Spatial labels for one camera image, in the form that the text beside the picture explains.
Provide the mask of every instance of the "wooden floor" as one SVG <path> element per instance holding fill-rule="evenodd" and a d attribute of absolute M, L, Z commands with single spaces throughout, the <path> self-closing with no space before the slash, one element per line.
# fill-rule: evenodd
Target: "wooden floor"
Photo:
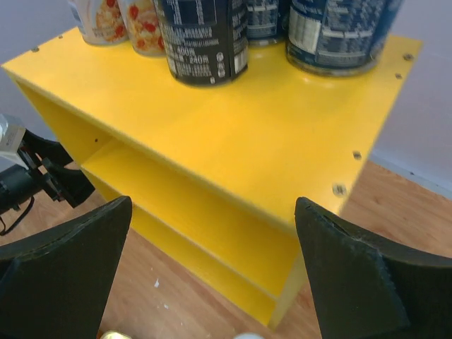
<path fill-rule="evenodd" d="M 71 210 L 39 194 L 29 216 L 0 244 L 57 225 L 102 204 L 93 195 Z M 368 163 L 343 217 L 385 237 L 452 257 L 452 202 Z M 10 225 L 17 215 L 4 216 Z M 248 317 L 153 245 L 129 232 L 102 321 L 133 339 L 233 338 L 243 332 L 264 338 L 320 338 L 311 292 L 306 286 L 275 333 Z"/>

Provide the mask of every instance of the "white round object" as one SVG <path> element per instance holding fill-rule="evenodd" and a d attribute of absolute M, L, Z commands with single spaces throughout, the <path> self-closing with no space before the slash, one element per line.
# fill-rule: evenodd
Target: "white round object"
<path fill-rule="evenodd" d="M 263 338 L 260 335 L 254 333 L 243 333 L 239 334 L 237 337 L 234 337 L 234 339 L 263 339 Z"/>

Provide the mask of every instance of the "yellow shelf top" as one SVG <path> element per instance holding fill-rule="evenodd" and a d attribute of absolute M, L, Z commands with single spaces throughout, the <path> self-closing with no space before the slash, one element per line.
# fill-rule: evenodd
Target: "yellow shelf top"
<path fill-rule="evenodd" d="M 77 115 L 170 161 L 292 228 L 307 196 L 338 213 L 395 102 L 421 42 L 390 37 L 380 64 L 353 78 L 296 69 L 284 44 L 252 49 L 236 81 L 194 88 L 164 58 L 126 42 L 93 47 L 77 29 L 3 65 Z M 354 159 L 358 151 L 362 160 Z"/>

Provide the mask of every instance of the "white can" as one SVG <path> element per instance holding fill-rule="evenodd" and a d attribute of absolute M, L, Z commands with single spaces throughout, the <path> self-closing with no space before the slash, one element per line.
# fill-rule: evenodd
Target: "white can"
<path fill-rule="evenodd" d="M 146 56 L 165 55 L 152 0 L 118 0 L 133 48 Z"/>
<path fill-rule="evenodd" d="M 128 39 L 117 0 L 68 0 L 88 44 L 117 44 Z"/>

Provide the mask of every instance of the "cereal can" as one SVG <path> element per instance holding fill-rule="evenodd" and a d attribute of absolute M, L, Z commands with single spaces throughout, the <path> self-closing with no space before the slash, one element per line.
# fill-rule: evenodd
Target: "cereal can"
<path fill-rule="evenodd" d="M 283 41 L 289 29 L 291 0 L 247 0 L 248 41 L 266 46 Z"/>
<path fill-rule="evenodd" d="M 374 67 L 403 0 L 292 0 L 287 58 L 327 76 Z"/>
<path fill-rule="evenodd" d="M 146 56 L 165 55 L 163 38 L 152 0 L 118 0 L 132 46 Z"/>
<path fill-rule="evenodd" d="M 69 0 L 69 6 L 88 44 L 117 44 L 128 39 L 117 0 Z"/>
<path fill-rule="evenodd" d="M 218 85 L 248 66 L 244 0 L 154 0 L 172 75 Z"/>

